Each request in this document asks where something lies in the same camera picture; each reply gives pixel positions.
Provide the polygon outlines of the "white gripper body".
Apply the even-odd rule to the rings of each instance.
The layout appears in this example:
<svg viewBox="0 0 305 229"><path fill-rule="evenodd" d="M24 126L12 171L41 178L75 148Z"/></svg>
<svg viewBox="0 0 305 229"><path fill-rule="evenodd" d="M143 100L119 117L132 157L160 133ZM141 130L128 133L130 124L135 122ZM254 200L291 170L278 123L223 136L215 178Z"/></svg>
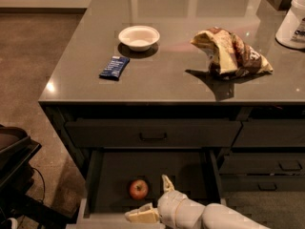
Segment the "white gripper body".
<svg viewBox="0 0 305 229"><path fill-rule="evenodd" d="M161 222L171 229L201 229L204 209L176 190L166 192L157 202Z"/></svg>

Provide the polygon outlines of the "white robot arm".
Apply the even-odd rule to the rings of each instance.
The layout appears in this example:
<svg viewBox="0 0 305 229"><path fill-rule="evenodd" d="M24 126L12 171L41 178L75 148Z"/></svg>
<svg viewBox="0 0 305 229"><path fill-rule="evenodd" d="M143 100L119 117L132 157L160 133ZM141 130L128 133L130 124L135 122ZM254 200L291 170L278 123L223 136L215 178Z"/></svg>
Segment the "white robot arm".
<svg viewBox="0 0 305 229"><path fill-rule="evenodd" d="M219 203L202 205L177 191L171 180L162 176L164 194L157 207L151 203L125 214L131 223L161 222L170 229L270 229Z"/></svg>

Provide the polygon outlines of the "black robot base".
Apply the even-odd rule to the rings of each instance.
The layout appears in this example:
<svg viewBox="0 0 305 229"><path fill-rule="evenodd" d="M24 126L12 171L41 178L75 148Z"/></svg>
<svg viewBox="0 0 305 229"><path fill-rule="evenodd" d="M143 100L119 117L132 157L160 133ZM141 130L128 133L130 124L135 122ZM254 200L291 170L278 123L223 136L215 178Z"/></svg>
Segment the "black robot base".
<svg viewBox="0 0 305 229"><path fill-rule="evenodd" d="M29 161L40 149L23 129L0 126L0 229L17 229L21 216L36 221L37 229L65 229L76 222L77 211L67 217L26 195L33 184Z"/></svg>

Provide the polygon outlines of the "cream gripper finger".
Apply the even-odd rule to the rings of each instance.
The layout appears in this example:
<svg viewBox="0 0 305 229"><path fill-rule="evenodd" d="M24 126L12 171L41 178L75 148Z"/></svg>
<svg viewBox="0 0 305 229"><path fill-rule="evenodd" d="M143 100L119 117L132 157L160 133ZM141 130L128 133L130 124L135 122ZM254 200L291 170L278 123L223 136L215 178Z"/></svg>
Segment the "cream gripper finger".
<svg viewBox="0 0 305 229"><path fill-rule="evenodd" d="M127 212L125 219L132 223L157 223L159 222L159 214L151 203L147 203Z"/></svg>
<svg viewBox="0 0 305 229"><path fill-rule="evenodd" d="M168 178L167 175L162 175L162 181L163 181L163 191L165 193L168 193L170 191L174 190L174 186L173 183L171 182L171 180Z"/></svg>

